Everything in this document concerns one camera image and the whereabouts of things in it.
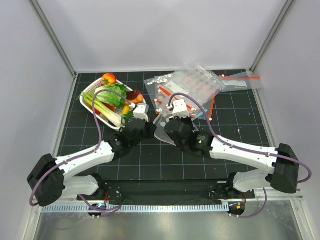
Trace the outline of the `green onion stalk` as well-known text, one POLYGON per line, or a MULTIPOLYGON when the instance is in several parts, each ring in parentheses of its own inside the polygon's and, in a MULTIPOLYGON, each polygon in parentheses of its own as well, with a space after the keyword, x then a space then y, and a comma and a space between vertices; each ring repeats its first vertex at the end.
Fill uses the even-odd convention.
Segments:
POLYGON ((100 118, 105 122, 109 122, 117 128, 122 127, 124 123, 122 117, 118 113, 109 109, 103 102, 99 101, 97 98, 95 98, 94 100, 94 96, 94 91, 82 92, 78 98, 80 100, 80 103, 92 114, 96 114, 95 109, 100 111, 100 115, 96 115, 97 118, 100 118))

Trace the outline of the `clear dotted zip bag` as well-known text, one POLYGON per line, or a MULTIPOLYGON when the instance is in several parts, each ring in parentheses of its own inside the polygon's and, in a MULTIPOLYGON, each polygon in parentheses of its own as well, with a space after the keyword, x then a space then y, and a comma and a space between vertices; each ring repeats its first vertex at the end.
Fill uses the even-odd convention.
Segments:
POLYGON ((160 140, 161 142, 176 146, 174 141, 171 140, 170 137, 165 133, 165 126, 166 126, 167 123, 169 123, 169 121, 171 119, 171 118, 169 118, 170 112, 169 112, 169 110, 167 108, 167 105, 159 105, 159 106, 157 106, 156 107, 156 113, 157 113, 157 117, 153 121, 153 124, 156 125, 156 130, 155 130, 155 133, 154 133, 154 137, 156 139, 160 140))

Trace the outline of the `white perforated plastic basket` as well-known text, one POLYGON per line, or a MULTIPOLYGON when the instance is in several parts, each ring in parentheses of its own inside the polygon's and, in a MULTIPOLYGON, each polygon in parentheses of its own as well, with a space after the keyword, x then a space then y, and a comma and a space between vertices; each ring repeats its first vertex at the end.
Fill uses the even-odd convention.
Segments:
POLYGON ((105 73, 80 93, 78 99, 98 120, 115 131, 119 131, 131 118, 135 105, 145 103, 143 94, 117 80, 112 73, 105 73))

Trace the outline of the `green lettuce head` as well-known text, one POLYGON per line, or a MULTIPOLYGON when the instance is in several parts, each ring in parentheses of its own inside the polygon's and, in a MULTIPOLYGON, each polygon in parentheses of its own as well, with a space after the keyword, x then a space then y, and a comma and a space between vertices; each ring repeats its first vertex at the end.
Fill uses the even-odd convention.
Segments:
MULTIPOLYGON (((103 85, 99 88, 97 88, 94 93, 96 94, 97 92, 101 90, 111 90, 114 92, 119 93, 122 95, 124 98, 127 98, 127 87, 124 84, 112 84, 112 85, 103 85)), ((104 91, 101 92, 97 95, 96 97, 100 102, 106 103, 110 106, 114 106, 118 108, 119 106, 123 105, 126 101, 120 97, 119 95, 109 92, 109 91, 104 91)))

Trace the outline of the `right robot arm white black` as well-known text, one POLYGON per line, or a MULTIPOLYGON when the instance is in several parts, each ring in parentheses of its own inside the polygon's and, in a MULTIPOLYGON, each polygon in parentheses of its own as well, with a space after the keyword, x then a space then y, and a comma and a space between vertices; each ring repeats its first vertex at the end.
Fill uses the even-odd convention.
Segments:
POLYGON ((251 166, 248 172, 232 172, 225 185, 230 198, 253 189, 272 187, 294 194, 297 191, 299 165, 292 148, 281 143, 279 147, 261 147, 214 136, 210 132, 195 130, 189 118, 170 119, 165 133, 178 150, 207 159, 227 160, 251 166))

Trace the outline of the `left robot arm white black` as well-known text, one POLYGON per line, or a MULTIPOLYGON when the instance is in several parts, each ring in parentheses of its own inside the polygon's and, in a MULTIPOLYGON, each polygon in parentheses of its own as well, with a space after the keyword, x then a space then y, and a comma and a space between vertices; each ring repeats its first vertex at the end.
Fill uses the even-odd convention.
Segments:
POLYGON ((77 195, 101 200, 106 195, 102 178, 96 173, 79 174, 127 156, 141 141, 152 139, 156 129, 151 122, 133 118, 119 132, 103 137, 93 147, 60 157, 43 155, 27 177, 32 189, 30 205, 46 207, 61 197, 77 195))

